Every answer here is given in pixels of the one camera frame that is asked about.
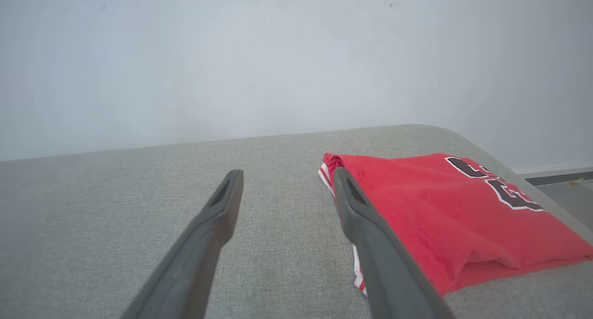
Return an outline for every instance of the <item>red cloth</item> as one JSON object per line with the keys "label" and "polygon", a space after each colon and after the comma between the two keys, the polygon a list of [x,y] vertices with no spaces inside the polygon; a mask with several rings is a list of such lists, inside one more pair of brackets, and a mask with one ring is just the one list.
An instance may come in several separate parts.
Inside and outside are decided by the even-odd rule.
{"label": "red cloth", "polygon": [[[347,168],[440,294],[593,258],[587,241],[471,159],[323,160],[328,188],[335,168]],[[364,289],[362,277],[357,286]]]}

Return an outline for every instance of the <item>red jersey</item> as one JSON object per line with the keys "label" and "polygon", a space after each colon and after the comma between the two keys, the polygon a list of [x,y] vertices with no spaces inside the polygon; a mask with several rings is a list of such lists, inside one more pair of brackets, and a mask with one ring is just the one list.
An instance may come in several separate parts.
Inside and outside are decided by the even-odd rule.
{"label": "red jersey", "polygon": [[[593,247],[521,192],[472,161],[325,154],[333,193],[345,167],[440,294],[499,277],[593,258]],[[356,248],[354,282],[365,292]]]}

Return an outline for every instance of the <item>gray fabric surface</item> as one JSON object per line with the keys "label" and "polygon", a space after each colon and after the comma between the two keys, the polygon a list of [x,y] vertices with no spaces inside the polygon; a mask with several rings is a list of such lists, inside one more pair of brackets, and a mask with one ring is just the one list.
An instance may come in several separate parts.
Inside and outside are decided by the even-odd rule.
{"label": "gray fabric surface", "polygon": [[[427,125],[113,150],[0,163],[0,317],[117,317],[230,169],[245,187],[208,317],[366,318],[352,247],[318,178],[324,152],[445,152],[519,185],[593,242],[548,197],[463,137]],[[462,317],[590,316],[593,266],[449,294]]]}

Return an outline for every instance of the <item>red folded shirt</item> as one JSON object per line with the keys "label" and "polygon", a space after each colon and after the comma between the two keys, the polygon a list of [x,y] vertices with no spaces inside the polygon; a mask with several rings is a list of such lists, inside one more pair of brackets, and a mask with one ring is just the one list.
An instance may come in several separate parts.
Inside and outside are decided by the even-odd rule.
{"label": "red folded shirt", "polygon": [[[333,194],[345,167],[440,294],[593,258],[593,247],[521,192],[466,158],[325,154]],[[354,247],[355,285],[366,294]]]}

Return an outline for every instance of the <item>baseboard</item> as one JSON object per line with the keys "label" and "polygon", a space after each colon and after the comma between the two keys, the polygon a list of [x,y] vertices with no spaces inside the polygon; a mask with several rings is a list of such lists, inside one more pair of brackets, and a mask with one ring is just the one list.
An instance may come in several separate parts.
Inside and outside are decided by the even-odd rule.
{"label": "baseboard", "polygon": [[555,184],[557,182],[574,181],[579,179],[589,180],[593,179],[593,167],[527,173],[521,174],[521,176],[534,186]]}

